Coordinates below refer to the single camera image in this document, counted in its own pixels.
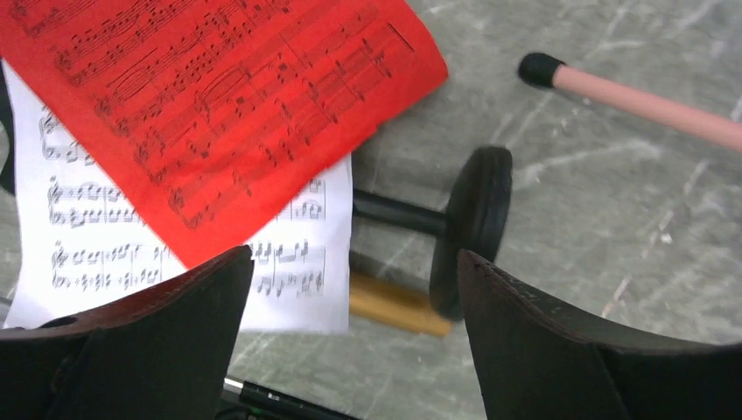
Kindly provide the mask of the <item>white sheet music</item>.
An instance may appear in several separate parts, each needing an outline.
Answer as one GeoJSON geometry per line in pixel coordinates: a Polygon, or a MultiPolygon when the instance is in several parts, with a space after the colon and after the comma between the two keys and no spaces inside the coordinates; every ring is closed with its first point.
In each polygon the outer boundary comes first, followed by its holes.
{"type": "MultiPolygon", "coordinates": [[[[21,236],[8,327],[36,327],[184,272],[121,191],[8,66],[21,236]]],[[[248,240],[255,264],[241,329],[344,333],[349,320],[352,174],[325,170],[248,240]]]]}

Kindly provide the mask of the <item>black round-base stand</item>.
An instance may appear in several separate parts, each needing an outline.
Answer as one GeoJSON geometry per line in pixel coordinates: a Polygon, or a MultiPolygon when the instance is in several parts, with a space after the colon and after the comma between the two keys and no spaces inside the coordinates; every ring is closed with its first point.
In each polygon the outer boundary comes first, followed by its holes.
{"type": "Polygon", "coordinates": [[[453,322],[463,319],[457,281],[458,253],[496,259],[505,232],[513,183],[513,157],[500,146],[472,152],[459,172],[445,210],[432,210],[358,188],[353,215],[436,239],[429,281],[432,309],[453,322]]]}

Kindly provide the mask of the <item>pink music stand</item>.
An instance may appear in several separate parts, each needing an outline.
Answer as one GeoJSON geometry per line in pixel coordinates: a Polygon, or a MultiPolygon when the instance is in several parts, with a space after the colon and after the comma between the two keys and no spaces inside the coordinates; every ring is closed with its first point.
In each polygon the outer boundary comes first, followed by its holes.
{"type": "Polygon", "coordinates": [[[522,81],[532,86],[561,89],[693,137],[741,151],[739,123],[583,72],[544,52],[527,53],[521,59],[517,73],[522,81]]]}

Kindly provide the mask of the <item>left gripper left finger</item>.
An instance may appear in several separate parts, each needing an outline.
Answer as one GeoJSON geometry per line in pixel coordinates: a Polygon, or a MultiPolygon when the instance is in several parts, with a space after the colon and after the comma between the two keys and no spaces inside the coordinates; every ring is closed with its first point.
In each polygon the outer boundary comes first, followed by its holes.
{"type": "Polygon", "coordinates": [[[214,418],[253,268],[239,246],[109,304],[2,330],[2,418],[214,418]]]}

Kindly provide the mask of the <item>red sheet music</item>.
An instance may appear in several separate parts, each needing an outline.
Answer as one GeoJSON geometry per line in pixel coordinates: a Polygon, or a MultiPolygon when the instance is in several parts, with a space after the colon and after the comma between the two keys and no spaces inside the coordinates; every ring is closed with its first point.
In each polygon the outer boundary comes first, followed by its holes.
{"type": "Polygon", "coordinates": [[[4,1],[45,161],[98,165],[54,223],[125,204],[186,266],[242,242],[448,76],[404,1],[4,1]]]}

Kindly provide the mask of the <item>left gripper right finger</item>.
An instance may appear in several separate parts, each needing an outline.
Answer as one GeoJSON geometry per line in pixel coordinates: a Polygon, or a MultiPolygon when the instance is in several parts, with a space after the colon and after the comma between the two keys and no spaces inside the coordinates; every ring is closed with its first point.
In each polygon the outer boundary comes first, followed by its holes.
{"type": "Polygon", "coordinates": [[[458,286],[489,419],[738,419],[741,346],[645,332],[470,251],[458,286]]]}

